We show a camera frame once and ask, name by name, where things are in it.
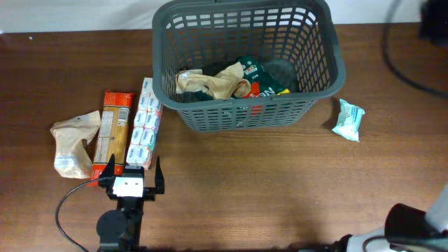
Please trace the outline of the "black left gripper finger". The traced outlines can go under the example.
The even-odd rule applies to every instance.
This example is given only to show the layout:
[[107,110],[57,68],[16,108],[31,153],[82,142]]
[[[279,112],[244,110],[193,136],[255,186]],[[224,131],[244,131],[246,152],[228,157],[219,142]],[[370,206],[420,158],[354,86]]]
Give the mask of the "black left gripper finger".
[[155,193],[163,195],[165,193],[165,178],[160,166],[160,157],[157,157],[155,168]]
[[115,155],[112,154],[109,161],[98,178],[99,186],[109,186],[115,178]]

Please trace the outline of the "Kleenex tissue multipack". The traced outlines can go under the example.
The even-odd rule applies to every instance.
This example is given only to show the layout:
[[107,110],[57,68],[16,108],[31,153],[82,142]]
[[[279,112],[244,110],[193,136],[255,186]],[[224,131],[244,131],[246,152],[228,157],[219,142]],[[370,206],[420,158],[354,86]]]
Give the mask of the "Kleenex tissue multipack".
[[161,118],[162,103],[153,91],[153,79],[145,77],[134,117],[127,164],[150,169]]

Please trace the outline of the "orange spaghetti pasta packet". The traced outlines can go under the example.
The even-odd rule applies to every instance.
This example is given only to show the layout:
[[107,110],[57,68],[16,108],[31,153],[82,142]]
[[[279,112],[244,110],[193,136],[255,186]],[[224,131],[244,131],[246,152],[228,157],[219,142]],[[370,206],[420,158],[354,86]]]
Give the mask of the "orange spaghetti pasta packet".
[[113,174],[123,173],[133,98],[134,93],[106,91],[90,180],[100,177],[112,155]]

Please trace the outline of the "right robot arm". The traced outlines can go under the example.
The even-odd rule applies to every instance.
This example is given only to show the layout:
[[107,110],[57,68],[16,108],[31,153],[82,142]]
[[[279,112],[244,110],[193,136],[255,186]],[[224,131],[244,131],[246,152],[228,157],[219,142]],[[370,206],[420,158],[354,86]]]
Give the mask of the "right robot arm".
[[[389,57],[389,33],[395,11],[401,1],[394,1],[386,16],[381,52],[389,70],[409,86],[428,94],[447,99],[447,92],[420,84],[399,71]],[[447,1],[426,1],[421,6],[421,38],[447,46]],[[348,140],[358,140],[358,128],[364,110],[340,99],[340,112],[333,132]],[[333,245],[308,251],[447,251],[447,185],[428,212],[405,204],[394,205],[384,227],[371,233],[348,234]]]

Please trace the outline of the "brown paper pouch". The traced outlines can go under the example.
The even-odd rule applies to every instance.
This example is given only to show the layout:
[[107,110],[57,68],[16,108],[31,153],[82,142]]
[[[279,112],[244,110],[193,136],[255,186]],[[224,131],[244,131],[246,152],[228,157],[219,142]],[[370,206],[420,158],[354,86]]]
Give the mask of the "brown paper pouch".
[[215,76],[204,75],[201,69],[183,70],[176,74],[176,94],[203,92],[213,99],[229,99],[232,95],[242,98],[251,91],[251,84],[244,78],[243,66],[236,62]]
[[88,179],[92,161],[85,146],[90,144],[101,125],[99,111],[55,122],[50,133],[55,139],[54,168],[69,179]]

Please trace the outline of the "light teal tissue pack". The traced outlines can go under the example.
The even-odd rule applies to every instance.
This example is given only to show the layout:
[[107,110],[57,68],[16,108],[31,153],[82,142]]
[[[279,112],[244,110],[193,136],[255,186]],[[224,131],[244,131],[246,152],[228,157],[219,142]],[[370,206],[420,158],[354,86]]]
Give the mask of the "light teal tissue pack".
[[365,115],[364,109],[343,99],[340,99],[339,103],[340,112],[336,126],[332,128],[332,131],[345,139],[359,142],[358,129],[361,125],[362,117]]

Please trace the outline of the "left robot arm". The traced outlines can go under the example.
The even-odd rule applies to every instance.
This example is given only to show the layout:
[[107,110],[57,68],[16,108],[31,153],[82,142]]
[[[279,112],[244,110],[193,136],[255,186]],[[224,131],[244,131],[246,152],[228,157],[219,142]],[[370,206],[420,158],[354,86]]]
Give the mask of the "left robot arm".
[[114,174],[115,156],[112,155],[98,184],[106,190],[110,200],[117,202],[114,210],[102,214],[97,221],[99,251],[145,251],[140,245],[144,203],[154,202],[156,195],[165,193],[165,178],[160,160],[155,162],[155,185],[146,187],[144,168],[127,165],[121,175]]

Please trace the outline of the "green Nescafe coffee bag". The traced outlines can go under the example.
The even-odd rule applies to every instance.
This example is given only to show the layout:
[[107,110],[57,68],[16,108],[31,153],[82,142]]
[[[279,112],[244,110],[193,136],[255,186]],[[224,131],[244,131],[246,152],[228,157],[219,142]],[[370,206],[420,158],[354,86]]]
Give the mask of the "green Nescafe coffee bag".
[[[235,64],[236,62],[241,63],[244,70],[244,78],[248,80],[251,84],[251,91],[242,98],[279,96],[283,94],[289,94],[291,92],[287,87],[280,84],[280,82],[276,80],[268,72],[268,70],[266,70],[266,68],[261,63],[256,61],[253,57],[251,56],[239,57],[234,63],[231,63],[230,65]],[[203,94],[202,96],[203,99],[213,99],[211,96],[203,92],[201,93]]]

